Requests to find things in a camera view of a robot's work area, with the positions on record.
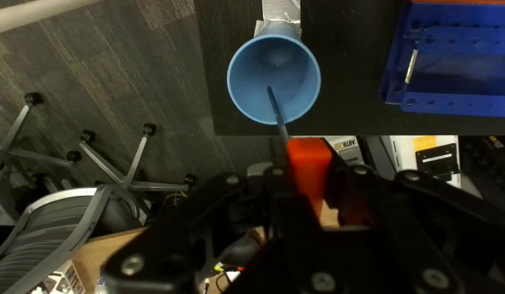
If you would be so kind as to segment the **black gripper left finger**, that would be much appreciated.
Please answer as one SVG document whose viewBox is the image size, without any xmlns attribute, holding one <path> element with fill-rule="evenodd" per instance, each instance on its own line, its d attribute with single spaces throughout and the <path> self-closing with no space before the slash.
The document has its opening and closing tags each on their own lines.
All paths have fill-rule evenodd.
<svg viewBox="0 0 505 294">
<path fill-rule="evenodd" d="M 272 203 L 283 190 L 293 187 L 280 167 L 208 179 L 105 262 L 108 294 L 202 294 L 219 261 L 244 265 L 223 294 L 290 292 L 280 241 L 244 244 L 251 230 L 275 226 Z"/>
</svg>

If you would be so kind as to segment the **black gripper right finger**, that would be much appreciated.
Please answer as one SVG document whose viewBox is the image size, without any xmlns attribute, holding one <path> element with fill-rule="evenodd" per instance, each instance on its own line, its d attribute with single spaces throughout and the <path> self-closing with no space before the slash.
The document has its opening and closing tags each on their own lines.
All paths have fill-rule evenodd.
<svg viewBox="0 0 505 294">
<path fill-rule="evenodd" d="M 505 208 L 414 169 L 385 179 L 332 158 L 324 198 L 340 226 L 316 238 L 350 294 L 505 294 Z"/>
</svg>

